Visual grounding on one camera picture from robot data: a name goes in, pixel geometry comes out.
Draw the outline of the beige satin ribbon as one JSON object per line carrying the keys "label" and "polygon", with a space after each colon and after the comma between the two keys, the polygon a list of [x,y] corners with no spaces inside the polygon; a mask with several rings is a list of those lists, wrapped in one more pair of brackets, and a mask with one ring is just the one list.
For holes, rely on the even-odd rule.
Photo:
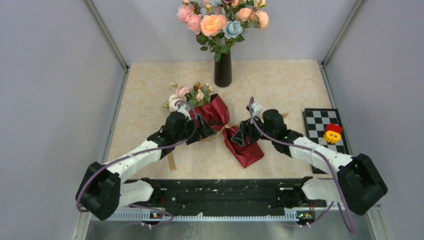
{"label": "beige satin ribbon", "polygon": [[[289,113],[286,111],[286,112],[283,112],[283,113],[281,113],[281,115],[282,115],[282,117],[285,119],[288,115],[289,115]],[[232,128],[232,127],[238,127],[239,125],[238,124],[226,124],[224,127],[222,127],[219,131],[218,131],[218,133],[216,133],[215,135],[213,135],[213,136],[210,136],[210,137],[208,137],[208,138],[206,138],[206,139],[203,139],[203,140],[201,140],[202,142],[211,142],[211,141],[213,141],[214,139],[216,139],[217,137],[218,137],[218,135],[219,134],[221,134],[222,133],[222,131],[224,130],[224,129],[229,129],[229,128]],[[176,171],[177,170],[177,167],[176,167],[176,164],[175,164],[175,159],[174,159],[174,155],[173,155],[173,153],[171,152],[171,153],[169,153],[168,155],[167,155],[167,162],[168,162],[168,167],[169,167],[169,170],[170,171]]]}

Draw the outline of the red paper bouquet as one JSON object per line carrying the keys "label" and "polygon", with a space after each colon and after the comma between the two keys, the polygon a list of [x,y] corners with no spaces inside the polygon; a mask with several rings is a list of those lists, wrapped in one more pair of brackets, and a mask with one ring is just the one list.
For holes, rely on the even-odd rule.
{"label": "red paper bouquet", "polygon": [[265,154],[257,143],[247,143],[245,146],[241,146],[231,141],[231,137],[235,136],[240,125],[230,123],[230,111],[226,103],[219,94],[214,92],[214,88],[210,84],[198,81],[193,86],[183,86],[172,82],[171,86],[175,88],[175,93],[164,102],[164,107],[173,112],[177,109],[175,106],[177,101],[188,102],[194,107],[195,112],[200,114],[205,122],[216,131],[214,135],[206,138],[207,141],[211,141],[217,136],[223,136],[227,149],[243,168],[249,167],[264,157]]}

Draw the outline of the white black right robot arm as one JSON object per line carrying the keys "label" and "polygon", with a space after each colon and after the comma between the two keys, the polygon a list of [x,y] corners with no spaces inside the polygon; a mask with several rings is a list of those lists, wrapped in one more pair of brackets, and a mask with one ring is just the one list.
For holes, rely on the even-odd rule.
{"label": "white black right robot arm", "polygon": [[240,145],[269,140],[274,148],[291,158],[302,160],[332,176],[332,179],[310,178],[293,192],[299,206],[312,200],[343,204],[356,215],[364,215],[388,193],[388,187],[372,159],[360,153],[356,156],[340,153],[317,144],[303,134],[287,128],[276,109],[252,115],[240,122],[231,141]]}

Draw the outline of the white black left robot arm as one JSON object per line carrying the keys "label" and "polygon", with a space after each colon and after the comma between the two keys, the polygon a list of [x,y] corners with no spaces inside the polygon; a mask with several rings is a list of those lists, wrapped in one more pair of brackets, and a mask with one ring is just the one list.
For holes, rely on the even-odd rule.
{"label": "white black left robot arm", "polygon": [[108,219],[118,208],[144,202],[154,207],[160,202],[160,193],[144,181],[127,181],[147,165],[168,156],[178,145],[199,142],[216,134],[197,113],[173,112],[165,124],[141,145],[120,158],[87,168],[75,196],[77,210],[90,212],[99,220]]}

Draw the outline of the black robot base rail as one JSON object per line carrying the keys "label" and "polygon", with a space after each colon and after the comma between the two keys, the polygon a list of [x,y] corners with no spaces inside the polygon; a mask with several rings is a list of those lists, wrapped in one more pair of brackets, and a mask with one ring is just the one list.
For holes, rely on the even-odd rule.
{"label": "black robot base rail", "polygon": [[174,216],[261,217],[283,216],[289,209],[326,207],[325,200],[308,200],[301,178],[280,179],[150,179],[148,201]]}

